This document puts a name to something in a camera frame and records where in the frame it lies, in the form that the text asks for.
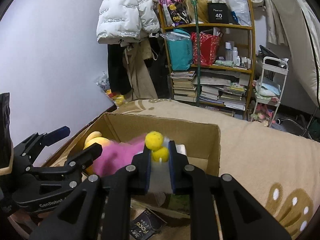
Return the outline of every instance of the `bottle cap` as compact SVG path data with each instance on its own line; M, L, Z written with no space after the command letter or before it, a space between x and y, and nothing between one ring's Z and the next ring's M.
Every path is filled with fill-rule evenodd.
M230 42L226 42L226 49L231 49L231 43Z

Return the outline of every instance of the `red gift bag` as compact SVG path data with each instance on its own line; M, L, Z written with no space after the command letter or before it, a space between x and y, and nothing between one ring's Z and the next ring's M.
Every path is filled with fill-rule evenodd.
M193 42L193 62L198 64L198 45L197 34L191 33ZM221 36L212 34L200 33L200 62L203 66L211 66L215 62L216 54L220 44Z

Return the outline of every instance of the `white rolling cart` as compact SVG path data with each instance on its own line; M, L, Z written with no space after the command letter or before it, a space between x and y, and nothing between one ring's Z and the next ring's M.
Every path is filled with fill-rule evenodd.
M261 59L257 59L257 62L258 64L262 67L262 74L261 74L261 81L260 81L260 84L262 84L262 81L263 81L263 77L264 77L264 71L265 70L269 70L269 71L273 71L275 73L279 73L279 74L282 74L284 75L284 82L283 82L283 86L282 86L282 90L281 90L281 94L280 94L280 98L279 98L279 102L278 103L275 103L275 102L272 102L272 101L269 101L269 100L265 100L265 99L262 99L260 98L260 90L261 90L261 86L260 86L260 89L258 92L258 95L255 95L255 98L256 98L256 105L254 107L254 111L253 111L253 114L256 113L256 110L257 110L257 106L258 106L258 103L262 103L262 104L266 104L266 105L269 105L269 106L275 106L276 107L276 111L275 111L275 114L273 115L272 117L272 120L269 124L269 127L272 125L272 122L274 121L275 117L276 117L276 114L278 112L278 108L281 104L281 98L282 98L282 95L283 95L283 91L284 91L284 86L285 86L285 83L287 81L287 75L288 75L288 68L287 69L284 69L284 68L280 68L280 67L275 67L275 66L272 66L272 65L268 65L266 64L266 60L267 59L271 59L271 60L274 60L274 61L277 61L277 62L281 62L280 59L278 58L273 58L273 57L265 57L263 59L263 62Z

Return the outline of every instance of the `cardboard box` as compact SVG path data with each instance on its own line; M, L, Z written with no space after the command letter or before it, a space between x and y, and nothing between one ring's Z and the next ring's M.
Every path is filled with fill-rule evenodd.
M63 166L68 155L82 151L84 141L93 131L100 131L102 136L117 142L128 142L150 131L158 131L176 144L184 144L189 163L207 174L218 176L220 160L220 129L215 124L203 124L185 120L159 118L150 115L132 115L103 113L95 122L83 128L77 135L61 147L46 163L47 166ZM132 205L148 207L175 218L188 218L188 211L180 208L181 203L173 201L170 195L159 207L156 194L132 196L136 201Z

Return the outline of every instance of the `stack of books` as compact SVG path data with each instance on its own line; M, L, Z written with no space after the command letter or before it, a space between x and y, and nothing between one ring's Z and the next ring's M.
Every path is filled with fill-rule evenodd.
M223 92L219 96L219 101L232 109L245 110L246 100L244 97L246 89L237 83L225 86Z
M223 105L223 102L218 100L219 91L220 89L215 86L203 85L202 92L200 95L200 100L207 103L215 103L215 104Z
M192 84L196 72L172 72L174 99L187 102L196 102L196 86Z

